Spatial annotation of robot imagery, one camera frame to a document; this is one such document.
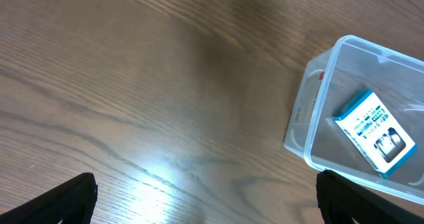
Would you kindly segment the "blue white product box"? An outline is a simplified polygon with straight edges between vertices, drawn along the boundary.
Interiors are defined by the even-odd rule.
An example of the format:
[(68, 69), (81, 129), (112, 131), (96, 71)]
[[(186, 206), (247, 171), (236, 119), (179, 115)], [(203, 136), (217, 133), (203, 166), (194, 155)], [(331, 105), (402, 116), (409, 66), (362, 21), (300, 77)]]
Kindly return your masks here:
[(371, 89), (352, 98), (333, 120), (383, 179), (418, 149)]

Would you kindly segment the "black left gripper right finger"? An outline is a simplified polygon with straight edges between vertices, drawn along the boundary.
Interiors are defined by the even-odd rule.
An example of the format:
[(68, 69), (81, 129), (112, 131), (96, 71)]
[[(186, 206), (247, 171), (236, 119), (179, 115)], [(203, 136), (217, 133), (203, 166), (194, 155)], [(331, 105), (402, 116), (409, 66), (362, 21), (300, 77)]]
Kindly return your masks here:
[(422, 217), (332, 170), (318, 173), (316, 190), (325, 224), (423, 224)]

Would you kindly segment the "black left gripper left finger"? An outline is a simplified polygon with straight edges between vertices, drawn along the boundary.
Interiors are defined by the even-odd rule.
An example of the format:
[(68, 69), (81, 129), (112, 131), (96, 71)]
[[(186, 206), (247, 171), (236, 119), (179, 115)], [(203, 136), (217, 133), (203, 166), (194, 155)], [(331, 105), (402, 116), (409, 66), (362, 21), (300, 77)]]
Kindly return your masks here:
[(95, 176), (85, 172), (1, 214), (1, 224), (90, 224), (97, 194)]

